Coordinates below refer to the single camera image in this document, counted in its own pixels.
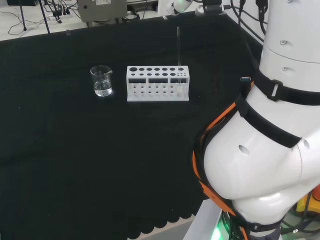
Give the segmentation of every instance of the yellow object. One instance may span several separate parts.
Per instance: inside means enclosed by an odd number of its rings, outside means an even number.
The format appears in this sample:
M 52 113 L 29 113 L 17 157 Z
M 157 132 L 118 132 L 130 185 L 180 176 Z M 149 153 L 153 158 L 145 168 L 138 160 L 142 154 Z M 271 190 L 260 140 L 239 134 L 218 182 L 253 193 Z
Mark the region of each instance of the yellow object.
M 308 198 L 308 194 L 298 201 L 298 204 L 296 206 L 297 212 L 303 212 L 305 210 L 307 198 Z M 310 198 L 308 212 L 320 213 L 320 201 L 315 200 L 313 196 L 311 196 Z

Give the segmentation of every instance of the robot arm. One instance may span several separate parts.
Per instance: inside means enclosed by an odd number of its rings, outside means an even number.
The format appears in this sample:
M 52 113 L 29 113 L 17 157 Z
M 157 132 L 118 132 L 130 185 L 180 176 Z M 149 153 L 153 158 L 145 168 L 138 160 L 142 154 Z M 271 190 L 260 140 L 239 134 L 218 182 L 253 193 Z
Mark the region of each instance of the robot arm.
M 284 215 L 320 184 L 320 103 L 273 99 L 283 86 L 320 97 L 320 1 L 269 2 L 268 6 L 267 0 L 256 0 L 262 26 L 269 7 L 259 71 L 274 82 L 273 93 L 268 96 L 261 89 L 263 86 L 254 86 L 245 100 L 260 117 L 299 136 L 300 141 L 293 147 L 280 144 L 268 137 L 269 131 L 257 130 L 235 112 L 199 157 L 208 186 L 221 198 L 231 200 L 237 215 L 247 223 L 265 229 L 249 231 L 250 240 L 282 240 L 280 222 Z M 167 7 L 172 15 L 178 15 L 191 3 L 172 0 Z M 204 0 L 195 13 L 209 15 L 223 11 L 221 0 Z
M 176 16 L 186 11 L 187 8 L 189 8 L 192 3 L 193 3 L 193 0 L 171 0 L 167 5 L 167 9 L 169 14 Z M 195 14 L 197 16 L 212 15 L 212 14 L 218 15 L 223 13 L 224 10 L 225 8 L 224 8 L 224 5 L 222 4 L 222 0 L 209 0 L 209 1 L 203 2 L 203 5 L 199 5 L 195 10 Z

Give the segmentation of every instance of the water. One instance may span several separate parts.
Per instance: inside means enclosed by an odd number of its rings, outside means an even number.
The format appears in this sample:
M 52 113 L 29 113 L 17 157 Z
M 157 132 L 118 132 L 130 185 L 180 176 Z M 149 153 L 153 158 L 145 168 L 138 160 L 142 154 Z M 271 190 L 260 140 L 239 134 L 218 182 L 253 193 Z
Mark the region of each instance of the water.
M 94 84 L 94 92 L 99 97 L 106 97 L 112 93 L 111 84 L 107 80 L 97 81 Z

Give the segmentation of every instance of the test tube rack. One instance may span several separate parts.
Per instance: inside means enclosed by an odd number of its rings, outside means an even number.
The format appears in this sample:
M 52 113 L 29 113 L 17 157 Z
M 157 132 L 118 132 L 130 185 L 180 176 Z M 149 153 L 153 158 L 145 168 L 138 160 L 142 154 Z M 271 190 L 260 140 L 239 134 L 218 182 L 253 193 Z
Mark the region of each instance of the test tube rack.
M 189 101 L 188 66 L 128 66 L 128 102 Z

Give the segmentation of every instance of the black table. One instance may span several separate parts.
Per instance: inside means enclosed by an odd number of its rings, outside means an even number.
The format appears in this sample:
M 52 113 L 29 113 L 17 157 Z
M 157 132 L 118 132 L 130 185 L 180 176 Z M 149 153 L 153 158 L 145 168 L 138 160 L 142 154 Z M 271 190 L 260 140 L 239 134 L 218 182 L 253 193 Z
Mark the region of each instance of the black table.
M 189 102 L 128 103 L 129 65 L 189 66 Z M 262 47 L 248 37 L 257 58 Z M 140 20 L 0 42 L 2 239 L 136 238 L 196 214 L 197 137 L 254 69 L 226 15 Z M 111 67 L 98 98 L 90 68 Z

